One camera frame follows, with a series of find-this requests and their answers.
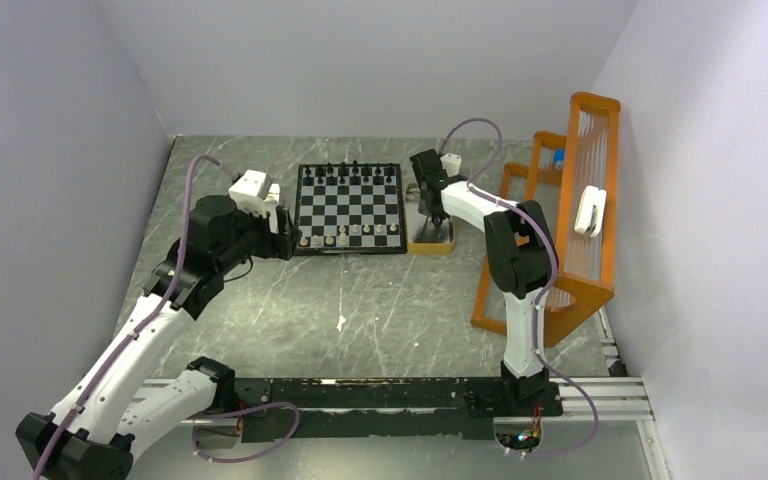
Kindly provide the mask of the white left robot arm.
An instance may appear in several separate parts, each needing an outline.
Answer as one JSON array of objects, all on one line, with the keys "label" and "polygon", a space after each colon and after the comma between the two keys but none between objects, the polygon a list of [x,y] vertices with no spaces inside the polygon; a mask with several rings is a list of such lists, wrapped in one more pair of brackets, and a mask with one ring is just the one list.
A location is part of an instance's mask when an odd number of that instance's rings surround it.
[{"label": "white left robot arm", "polygon": [[123,325],[74,389],[49,413],[29,413],[16,438],[36,479],[124,479],[135,461],[181,421],[240,406],[235,372],[207,357],[169,385],[133,400],[159,360],[254,258],[290,259],[300,230],[283,206],[260,213],[249,201],[209,195],[184,204],[180,238],[157,265]]}]

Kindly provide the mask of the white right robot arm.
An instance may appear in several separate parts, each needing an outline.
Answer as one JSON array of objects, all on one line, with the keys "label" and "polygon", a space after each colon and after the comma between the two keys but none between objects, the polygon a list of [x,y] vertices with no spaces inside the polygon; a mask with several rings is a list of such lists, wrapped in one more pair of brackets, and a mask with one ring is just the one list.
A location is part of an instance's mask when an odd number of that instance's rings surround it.
[{"label": "white right robot arm", "polygon": [[490,194],[460,174],[449,175],[434,149],[410,157],[420,188],[420,212],[439,223],[458,218],[484,234],[486,260],[503,293],[506,349],[499,398],[510,413],[533,406],[549,383],[543,354],[545,300],[558,273],[558,257],[535,201],[515,204]]}]

